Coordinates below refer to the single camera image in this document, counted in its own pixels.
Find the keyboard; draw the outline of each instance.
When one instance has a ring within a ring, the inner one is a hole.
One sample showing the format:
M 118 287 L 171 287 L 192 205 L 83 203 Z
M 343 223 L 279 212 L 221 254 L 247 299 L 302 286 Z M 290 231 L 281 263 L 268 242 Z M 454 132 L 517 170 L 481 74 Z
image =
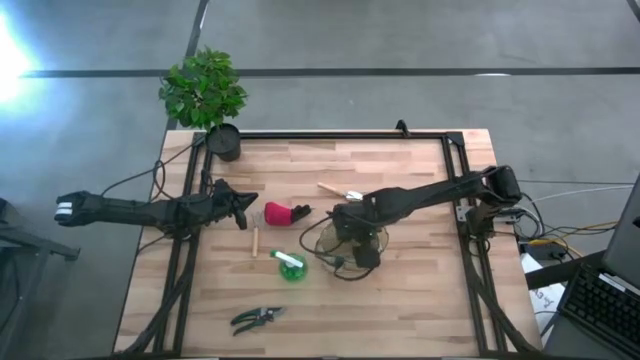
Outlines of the keyboard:
M 640 298 L 599 276 L 583 265 L 569 281 L 559 312 L 605 342 L 640 357 Z

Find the butcher block tabletop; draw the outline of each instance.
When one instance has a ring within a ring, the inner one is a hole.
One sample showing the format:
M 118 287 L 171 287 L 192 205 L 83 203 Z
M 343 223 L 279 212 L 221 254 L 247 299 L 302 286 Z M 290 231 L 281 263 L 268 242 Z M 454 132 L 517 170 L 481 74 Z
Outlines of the butcher block tabletop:
M 464 134 L 471 170 L 496 164 L 487 130 L 459 131 Z M 193 131 L 167 132 L 161 159 L 188 146 L 193 135 Z M 188 160 L 187 151 L 167 164 L 168 194 L 181 195 Z M 318 182 L 367 193 L 446 180 L 440 141 L 243 140 L 240 159 L 225 163 L 214 158 L 211 175 L 225 179 L 239 192 L 257 192 L 259 197 L 246 211 L 249 229 L 241 231 L 227 218 L 201 232 L 182 356 L 477 355 L 451 203 L 416 210 L 388 226 L 389 243 L 381 266 L 360 281 L 336 279 L 298 243 L 305 228 L 344 201 L 319 188 Z M 198 185 L 200 177 L 195 178 Z M 252 258 L 253 217 L 269 201 L 288 207 L 309 204 L 313 211 L 290 227 L 258 221 L 258 256 Z M 321 230 L 322 226 L 305 237 L 309 247 Z M 506 226 L 498 230 L 512 231 Z M 140 246 L 161 235 L 145 228 Z M 184 255 L 187 244 L 183 246 Z M 278 262 L 269 255 L 272 249 L 304 255 L 309 264 L 306 279 L 285 281 L 278 273 Z M 170 253 L 167 239 L 137 257 L 115 351 L 129 346 L 157 311 Z M 489 258 L 500 305 L 525 338 L 540 347 L 514 238 L 496 235 Z M 286 311 L 274 322 L 232 336 L 229 321 L 233 317 L 265 306 L 282 306 Z M 489 348 L 495 349 L 489 313 L 482 307 Z M 175 313 L 177 304 L 169 320 L 167 348 L 173 339 Z

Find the red object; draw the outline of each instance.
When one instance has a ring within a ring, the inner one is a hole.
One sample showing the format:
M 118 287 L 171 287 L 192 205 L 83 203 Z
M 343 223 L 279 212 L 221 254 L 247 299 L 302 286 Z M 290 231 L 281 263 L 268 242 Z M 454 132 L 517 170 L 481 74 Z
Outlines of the red object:
M 291 209 L 274 202 L 268 202 L 264 206 L 264 220 L 269 225 L 289 226 L 291 225 Z

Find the black pot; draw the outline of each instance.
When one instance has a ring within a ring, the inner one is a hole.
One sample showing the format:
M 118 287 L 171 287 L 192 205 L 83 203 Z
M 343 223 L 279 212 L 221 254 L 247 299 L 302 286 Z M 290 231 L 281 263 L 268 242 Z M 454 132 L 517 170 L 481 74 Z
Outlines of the black pot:
M 240 131 L 231 124 L 222 124 L 207 134 L 207 149 L 224 161 L 234 161 L 240 157 Z

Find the black metal frame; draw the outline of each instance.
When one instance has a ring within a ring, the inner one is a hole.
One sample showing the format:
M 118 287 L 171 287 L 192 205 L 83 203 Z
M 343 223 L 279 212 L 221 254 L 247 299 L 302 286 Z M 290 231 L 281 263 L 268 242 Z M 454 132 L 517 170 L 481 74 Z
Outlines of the black metal frame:
M 452 155 L 452 147 L 455 147 L 461 164 L 461 170 L 463 174 L 470 171 L 469 162 L 467 159 L 466 148 L 464 144 L 464 136 L 461 132 L 410 132 L 407 129 L 404 121 L 398 121 L 396 130 L 383 131 L 383 132 L 368 132 L 368 131 L 319 131 L 319 132 L 304 132 L 304 131 L 282 131 L 282 132 L 243 132 L 243 139 L 423 139 L 423 140 L 435 140 L 440 141 L 442 144 L 443 157 L 445 167 L 447 170 L 447 176 L 452 179 L 456 176 L 455 165 Z M 194 141 L 197 138 L 198 133 L 194 134 Z M 196 176 L 196 164 L 198 162 L 198 155 L 201 152 L 202 143 L 196 144 L 189 157 L 189 163 L 187 166 L 187 172 L 185 176 L 183 195 L 191 194 L 193 181 Z M 213 164 L 213 156 L 209 151 L 204 151 L 205 158 L 202 169 L 200 170 L 201 176 L 210 172 Z M 206 184 L 201 181 L 198 189 L 200 193 L 206 191 Z M 465 235 L 463 228 L 464 222 L 458 220 L 455 216 L 456 207 L 461 205 L 461 201 L 453 203 L 454 218 L 456 219 L 456 225 L 458 229 L 458 239 L 460 242 L 462 266 L 465 270 L 465 280 L 467 283 L 467 290 L 469 296 L 469 304 L 471 309 L 471 318 L 474 325 L 474 331 L 476 334 L 477 347 L 480 355 L 487 353 L 494 353 L 489 350 L 489 344 L 487 343 L 487 336 L 485 333 L 484 323 L 482 320 L 482 310 L 480 308 L 479 294 L 470 286 L 470 279 L 468 278 L 469 272 L 475 272 L 473 265 L 473 259 L 469 245 L 471 239 L 468 235 Z M 469 205 L 475 206 L 475 200 L 469 199 Z M 143 355 L 145 358 L 175 358 L 179 357 L 182 352 L 182 344 L 184 341 L 184 332 L 186 327 L 189 296 L 191 292 L 191 285 L 193 281 L 194 269 L 196 266 L 196 255 L 199 245 L 199 231 L 191 236 L 188 240 L 189 249 L 187 254 L 187 260 L 184 265 L 182 274 L 176 281 L 178 273 L 178 259 L 183 244 L 182 239 L 174 239 L 171 255 L 168 263 L 167 276 L 165 281 L 165 288 L 163 293 L 162 305 L 160 310 L 154 315 L 152 324 L 147 328 L 147 332 L 153 332 L 155 341 L 153 344 L 153 352 L 143 353 L 144 348 L 137 349 L 134 353 L 118 354 L 123 358 L 138 358 L 136 355 Z M 486 248 L 478 246 L 478 258 L 482 269 L 482 279 L 484 286 L 488 290 L 489 294 L 495 299 L 495 285 L 493 282 L 493 276 L 491 273 L 491 267 L 489 264 L 489 257 Z M 167 327 L 167 319 L 169 313 L 180 297 L 180 305 L 178 308 L 178 315 L 176 321 L 176 331 L 174 334 L 171 350 L 164 350 L 165 347 L 165 335 Z M 497 319 L 491 314 L 493 331 L 496 338 L 497 353 L 507 355 L 508 349 L 504 337 L 504 329 L 498 323 Z

